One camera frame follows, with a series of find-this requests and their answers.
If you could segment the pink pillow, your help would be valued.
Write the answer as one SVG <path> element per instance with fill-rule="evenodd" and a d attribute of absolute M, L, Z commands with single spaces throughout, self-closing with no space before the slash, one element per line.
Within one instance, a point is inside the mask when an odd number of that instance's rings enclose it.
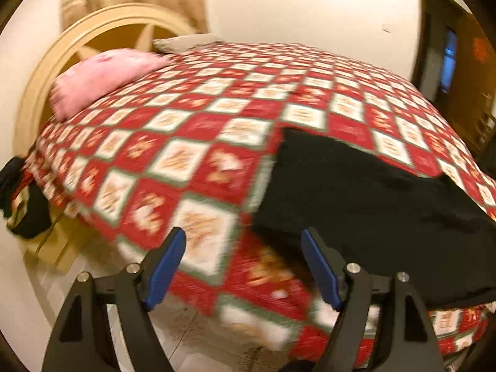
<path fill-rule="evenodd" d="M 115 49 L 84 59 L 60 74 L 50 92 L 50 105 L 62 122 L 101 97 L 166 66 L 164 55 Z"/>

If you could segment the red checkered bedspread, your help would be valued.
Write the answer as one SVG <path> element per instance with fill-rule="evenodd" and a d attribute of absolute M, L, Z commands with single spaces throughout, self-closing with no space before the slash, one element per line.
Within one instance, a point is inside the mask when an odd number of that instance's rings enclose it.
<path fill-rule="evenodd" d="M 338 140 L 420 177 L 448 175 L 495 223 L 495 182 L 402 77 L 296 44 L 208 45 L 50 121 L 29 169 L 46 197 L 136 257 L 171 228 L 187 248 L 171 292 L 231 339 L 303 359 L 334 321 L 307 271 L 252 228 L 286 128 Z M 495 299 L 430 309 L 442 353 L 481 338 Z"/>

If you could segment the brown wooden door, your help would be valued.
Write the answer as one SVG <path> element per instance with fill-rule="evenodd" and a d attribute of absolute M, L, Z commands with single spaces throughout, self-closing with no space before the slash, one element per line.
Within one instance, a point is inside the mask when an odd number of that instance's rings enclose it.
<path fill-rule="evenodd" d="M 474 37 L 486 39 L 490 57 L 484 63 L 473 56 Z M 445 116 L 474 157 L 483 153 L 494 133 L 488 125 L 494 94 L 495 50 L 475 16 L 465 14 L 457 25 L 456 65 Z"/>

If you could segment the black pants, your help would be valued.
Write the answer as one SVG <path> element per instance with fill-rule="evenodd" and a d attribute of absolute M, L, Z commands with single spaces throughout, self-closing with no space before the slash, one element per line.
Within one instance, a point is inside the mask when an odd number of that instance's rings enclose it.
<path fill-rule="evenodd" d="M 495 299 L 495 223 L 448 175 L 420 177 L 286 128 L 253 231 L 297 267 L 305 228 L 366 271 L 403 271 L 430 309 Z"/>

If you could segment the dark clothes pile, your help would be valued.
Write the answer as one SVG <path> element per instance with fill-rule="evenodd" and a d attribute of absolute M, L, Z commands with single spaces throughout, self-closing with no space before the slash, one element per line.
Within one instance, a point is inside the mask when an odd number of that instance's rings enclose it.
<path fill-rule="evenodd" d="M 15 156 L 1 169 L 1 213 L 13 235 L 33 239 L 52 222 L 48 201 L 24 166 Z"/>

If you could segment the grey striped pillow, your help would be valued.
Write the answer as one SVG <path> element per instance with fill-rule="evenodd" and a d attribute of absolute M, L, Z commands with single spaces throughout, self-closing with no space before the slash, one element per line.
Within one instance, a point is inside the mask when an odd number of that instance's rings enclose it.
<path fill-rule="evenodd" d="M 198 47 L 223 43 L 223 39 L 215 34 L 187 34 L 166 39 L 154 39 L 153 48 L 164 55 L 182 54 Z"/>

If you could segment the red door decoration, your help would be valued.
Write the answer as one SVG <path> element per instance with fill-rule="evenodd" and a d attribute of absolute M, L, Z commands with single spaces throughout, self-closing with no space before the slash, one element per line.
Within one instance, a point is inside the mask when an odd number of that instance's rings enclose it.
<path fill-rule="evenodd" d="M 484 63 L 490 57 L 487 49 L 486 39 L 482 37 L 473 38 L 472 50 L 474 58 L 481 63 Z"/>

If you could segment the cream wooden headboard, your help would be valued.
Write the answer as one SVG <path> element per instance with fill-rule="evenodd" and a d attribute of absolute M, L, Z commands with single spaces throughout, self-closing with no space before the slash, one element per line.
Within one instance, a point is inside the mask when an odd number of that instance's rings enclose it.
<path fill-rule="evenodd" d="M 31 73 L 18 106 L 13 154 L 24 156 L 29 151 L 51 116 L 51 85 L 71 65 L 112 49 L 151 51 L 156 36 L 196 33 L 182 15 L 137 2 L 102 8 L 77 21 L 62 32 Z"/>

